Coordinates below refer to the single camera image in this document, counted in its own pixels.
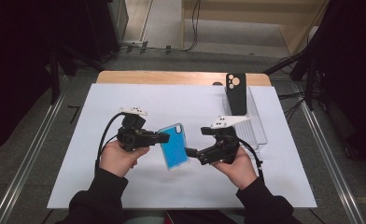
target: floor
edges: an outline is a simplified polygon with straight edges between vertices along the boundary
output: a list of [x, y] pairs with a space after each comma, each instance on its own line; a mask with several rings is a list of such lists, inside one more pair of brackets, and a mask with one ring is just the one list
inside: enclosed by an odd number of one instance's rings
[[[135, 13], [140, 15], [136, 24], [129, 23], [124, 43], [140, 46], [148, 42], [149, 47], [164, 49], [166, 46], [179, 48], [182, 43], [180, 34], [179, 0], [132, 0], [127, 1], [127, 8], [132, 13], [130, 22], [134, 22]], [[186, 29], [184, 48], [191, 45], [193, 32]], [[201, 71], [230, 71], [243, 69], [251, 72], [261, 72], [278, 62], [280, 58], [288, 57], [289, 52], [283, 39], [274, 25], [250, 24], [241, 22], [200, 21], [198, 25], [198, 43], [190, 52], [175, 52], [165, 56], [160, 50], [147, 50], [145, 54], [138, 52], [124, 53], [105, 63], [109, 69], [119, 70], [201, 70]], [[49, 194], [63, 161], [65, 149], [75, 130], [77, 122], [76, 108], [83, 105], [91, 83], [96, 80], [96, 72], [90, 68], [82, 68], [77, 77], [63, 79], [66, 93], [60, 104], [58, 116], [49, 127], [49, 135], [41, 142], [41, 151], [35, 154], [35, 161], [26, 183], [16, 188], [19, 197], [13, 199], [9, 216], [0, 223], [54, 223], [66, 216], [66, 211], [46, 209]], [[271, 76], [273, 86], [278, 94], [297, 91], [293, 83], [283, 72]], [[50, 91], [46, 92], [34, 105], [29, 114], [22, 120], [19, 128], [11, 135], [7, 143], [0, 148], [0, 204], [9, 184], [13, 181], [21, 162], [25, 160], [28, 148], [33, 148], [43, 118], [52, 109], [49, 106]], [[287, 110], [297, 103], [297, 98], [281, 101]], [[318, 209], [295, 210], [294, 216], [303, 223], [366, 223], [366, 160], [362, 158], [349, 159], [345, 155], [345, 146], [339, 140], [333, 124], [322, 110], [315, 104], [314, 114], [321, 127], [322, 134], [327, 140], [327, 148], [338, 164], [347, 189], [355, 198], [362, 221], [352, 221], [346, 214], [346, 208], [339, 197], [338, 184], [333, 179], [333, 173], [320, 152], [319, 142], [314, 137], [314, 130], [308, 124], [305, 106], [297, 110], [289, 123], [293, 139], [301, 155], [304, 170], [314, 188]], [[239, 211], [224, 211], [238, 223], [243, 222]], [[163, 223], [162, 211], [126, 211], [126, 223]]]

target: person's right hand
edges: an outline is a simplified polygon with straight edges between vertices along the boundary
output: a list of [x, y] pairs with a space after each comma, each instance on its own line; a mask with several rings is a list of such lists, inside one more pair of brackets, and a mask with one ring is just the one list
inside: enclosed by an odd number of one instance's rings
[[246, 188], [257, 178], [249, 155], [241, 147], [238, 148], [232, 164], [215, 161], [212, 165], [230, 178], [233, 184], [239, 189]]

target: table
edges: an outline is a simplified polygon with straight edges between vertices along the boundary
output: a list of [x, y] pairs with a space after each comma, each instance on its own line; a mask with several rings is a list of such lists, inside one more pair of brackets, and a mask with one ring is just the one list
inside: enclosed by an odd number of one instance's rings
[[[191, 19], [196, 2], [182, 0], [182, 36], [184, 20]], [[329, 0], [202, 0], [200, 20], [279, 24], [293, 55], [305, 43], [312, 28], [320, 23], [328, 3]]]
[[[202, 136], [200, 127], [210, 125], [222, 110], [222, 106], [215, 102], [220, 102], [225, 95], [224, 89], [210, 84], [215, 81], [224, 83], [225, 75], [161, 71], [102, 72], [97, 84], [92, 85], [81, 112], [48, 208], [67, 208], [73, 195], [78, 190], [86, 189], [92, 182], [93, 162], [99, 144], [99, 139], [94, 136], [102, 134], [105, 125], [115, 114], [116, 105], [145, 105], [148, 116], [145, 117], [147, 122], [144, 128], [152, 131], [157, 131], [157, 128], [166, 123], [172, 124], [172, 120], [178, 117], [184, 124], [188, 147], [204, 148], [213, 145], [215, 140], [210, 136]], [[259, 103], [259, 113], [269, 138], [259, 153], [260, 159], [264, 160], [267, 187], [274, 194], [286, 196], [294, 207], [316, 207], [275, 89], [264, 74], [246, 74], [246, 77], [249, 84], [259, 84], [251, 87], [251, 90], [256, 103]], [[176, 100], [174, 96], [178, 94], [181, 98]], [[119, 126], [112, 125], [110, 130], [116, 130]], [[141, 158], [139, 165], [126, 175], [130, 184], [121, 198], [124, 208], [243, 207], [233, 196], [236, 187], [212, 166], [202, 166], [192, 159], [190, 164], [169, 172], [159, 149], [158, 145], [151, 147], [146, 158]]]

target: gray floor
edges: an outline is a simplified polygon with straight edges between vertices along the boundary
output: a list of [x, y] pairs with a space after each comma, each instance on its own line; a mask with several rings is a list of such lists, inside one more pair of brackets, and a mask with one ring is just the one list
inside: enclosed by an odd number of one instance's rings
[[[168, 6], [162, 4], [162, 0], [154, 0], [154, 4], [159, 4], [163, 7]], [[167, 17], [165, 13], [157, 13], [159, 8], [154, 7], [152, 10], [153, 14], [150, 15], [150, 21], [157, 19], [157, 16], [160, 15]], [[160, 40], [160, 36], [169, 38], [171, 41], [177, 40], [175, 35], [167, 35], [172, 32], [163, 32], [157, 30], [157, 27], [160, 26], [157, 26], [156, 23], [148, 25], [145, 39], [149, 45], [152, 43], [156, 45], [156, 40]], [[273, 28], [269, 26], [261, 29], [255, 24], [252, 27], [257, 27], [257, 29], [266, 34], [273, 33]], [[205, 29], [209, 29], [206, 31], [207, 33], [212, 32], [211, 27], [203, 27], [200, 30], [200, 34], [203, 34], [201, 32], [205, 31]], [[130, 53], [120, 53], [105, 63], [104, 66], [110, 70], [209, 71], [226, 73], [242, 71], [257, 73], [276, 64], [281, 57], [287, 56], [286, 49], [283, 48], [283, 45], [280, 45], [280, 37], [276, 33], [274, 34], [268, 38], [271, 39], [271, 42], [263, 42], [261, 35], [257, 36], [258, 39], [252, 38], [249, 42], [239, 42], [238, 39], [245, 40], [245, 37], [239, 37], [234, 40], [236, 46], [246, 46], [245, 48], [234, 46], [228, 35], [225, 35], [227, 39], [222, 39], [219, 36], [220, 39], [215, 39], [213, 42], [209, 40], [205, 44], [202, 44], [205, 37], [201, 37], [201, 41], [193, 52], [172, 52], [166, 55], [163, 50], [157, 49], [148, 49], [144, 54], [134, 50]], [[162, 47], [173, 45], [172, 42], [166, 40], [159, 43]], [[45, 138], [32, 171], [21, 190], [18, 200], [13, 206], [7, 223], [41, 223], [49, 213], [46, 206], [50, 192], [63, 162], [65, 151], [75, 130], [78, 118], [76, 117], [72, 121], [76, 109], [70, 107], [83, 106], [89, 87], [96, 81], [97, 74], [90, 67], [83, 67], [80, 68], [76, 77], [69, 78], [70, 81], [68, 82], [61, 108], [49, 129], [49, 134]], [[279, 94], [295, 92], [294, 85], [289, 80], [289, 76], [284, 73], [275, 73], [271, 76], [271, 80], [272, 85], [275, 86]], [[11, 183], [19, 169], [26, 151], [30, 148], [38, 127], [49, 110], [49, 100], [50, 91], [47, 91], [38, 99], [15, 132], [0, 148], [0, 203], [9, 183]], [[288, 99], [281, 101], [281, 104], [287, 110], [296, 102], [297, 99]], [[340, 141], [329, 116], [317, 104], [315, 104], [315, 113], [327, 137], [332, 153], [343, 172], [353, 196], [358, 202], [359, 210], [366, 220], [366, 160], [349, 159], [345, 155], [345, 147]], [[303, 223], [321, 223], [312, 213], [314, 212], [324, 223], [349, 223], [331, 175], [319, 153], [316, 140], [301, 109], [296, 111], [289, 123], [289, 127], [303, 161], [303, 167], [307, 173], [308, 180], [313, 186], [318, 205], [318, 208], [312, 211], [296, 209], [294, 216]], [[224, 212], [233, 217], [238, 223], [242, 223], [243, 219], [240, 216], [240, 211]], [[66, 211], [64, 210], [53, 211], [47, 223], [61, 220], [65, 215]], [[126, 217], [128, 218], [127, 223], [132, 224], [163, 223], [163, 211], [126, 211]]]

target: person's left hand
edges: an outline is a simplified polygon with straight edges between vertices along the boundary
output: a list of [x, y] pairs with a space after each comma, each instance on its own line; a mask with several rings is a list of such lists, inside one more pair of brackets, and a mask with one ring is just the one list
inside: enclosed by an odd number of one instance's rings
[[137, 159], [149, 150], [149, 147], [139, 147], [127, 152], [122, 149], [122, 143], [118, 140], [107, 143], [99, 167], [119, 177], [125, 177], [130, 168], [134, 168], [137, 164]]

